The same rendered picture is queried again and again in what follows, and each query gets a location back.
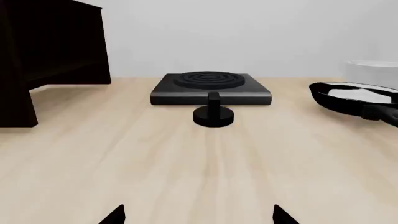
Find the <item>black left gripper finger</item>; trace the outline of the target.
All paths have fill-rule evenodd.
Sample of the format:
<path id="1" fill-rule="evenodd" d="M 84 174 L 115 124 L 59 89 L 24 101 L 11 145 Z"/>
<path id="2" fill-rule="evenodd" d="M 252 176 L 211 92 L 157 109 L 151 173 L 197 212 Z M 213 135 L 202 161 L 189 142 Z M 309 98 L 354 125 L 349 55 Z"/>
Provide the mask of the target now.
<path id="1" fill-rule="evenodd" d="M 125 222 L 124 205 L 119 205 L 98 224 L 124 224 L 124 222 Z"/>

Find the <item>dark wooden cabinet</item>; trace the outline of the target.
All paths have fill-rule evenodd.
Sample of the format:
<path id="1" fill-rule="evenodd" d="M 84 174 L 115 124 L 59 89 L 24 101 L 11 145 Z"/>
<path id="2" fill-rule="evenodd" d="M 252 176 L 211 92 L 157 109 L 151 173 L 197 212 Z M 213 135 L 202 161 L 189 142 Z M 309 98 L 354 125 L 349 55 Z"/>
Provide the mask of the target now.
<path id="1" fill-rule="evenodd" d="M 100 7 L 77 0 L 0 0 L 0 128 L 38 124 L 33 89 L 110 83 Z"/>

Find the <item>black frying pan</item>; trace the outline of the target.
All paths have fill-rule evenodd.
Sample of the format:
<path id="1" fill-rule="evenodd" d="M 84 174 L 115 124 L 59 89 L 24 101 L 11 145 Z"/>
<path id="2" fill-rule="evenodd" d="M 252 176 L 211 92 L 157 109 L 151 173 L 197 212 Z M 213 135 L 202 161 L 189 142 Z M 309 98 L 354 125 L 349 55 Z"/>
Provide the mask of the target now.
<path id="1" fill-rule="evenodd" d="M 396 89 L 350 82 L 316 82 L 309 89 L 313 99 L 328 110 L 398 128 Z"/>

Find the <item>black round stove knob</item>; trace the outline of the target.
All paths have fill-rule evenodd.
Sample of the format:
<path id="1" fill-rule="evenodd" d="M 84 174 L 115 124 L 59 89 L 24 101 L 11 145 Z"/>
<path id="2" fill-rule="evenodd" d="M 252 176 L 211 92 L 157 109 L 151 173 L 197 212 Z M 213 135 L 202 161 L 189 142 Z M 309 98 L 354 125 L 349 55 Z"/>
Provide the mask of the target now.
<path id="1" fill-rule="evenodd" d="M 221 106 L 218 92 L 208 94 L 208 104 L 193 111 L 193 122 L 207 128 L 222 128 L 234 122 L 234 112 Z"/>

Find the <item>black electric stove burner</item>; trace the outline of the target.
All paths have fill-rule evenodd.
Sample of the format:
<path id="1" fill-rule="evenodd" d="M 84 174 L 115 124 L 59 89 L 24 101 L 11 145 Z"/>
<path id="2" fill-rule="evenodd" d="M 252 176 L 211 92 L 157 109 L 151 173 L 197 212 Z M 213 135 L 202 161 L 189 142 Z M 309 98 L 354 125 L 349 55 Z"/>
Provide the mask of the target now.
<path id="1" fill-rule="evenodd" d="M 269 106 L 271 92 L 249 74 L 185 72 L 166 74 L 150 94 L 154 106 L 202 106 L 216 92 L 223 106 Z"/>

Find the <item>white round container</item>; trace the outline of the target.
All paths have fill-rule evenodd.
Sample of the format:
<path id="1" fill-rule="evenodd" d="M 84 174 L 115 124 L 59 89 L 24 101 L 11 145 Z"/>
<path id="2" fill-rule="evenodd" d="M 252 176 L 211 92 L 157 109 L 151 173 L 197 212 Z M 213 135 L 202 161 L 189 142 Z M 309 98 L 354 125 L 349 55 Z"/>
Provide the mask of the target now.
<path id="1" fill-rule="evenodd" d="M 398 90 L 398 61 L 347 61 L 344 64 L 343 75 L 347 82 Z"/>

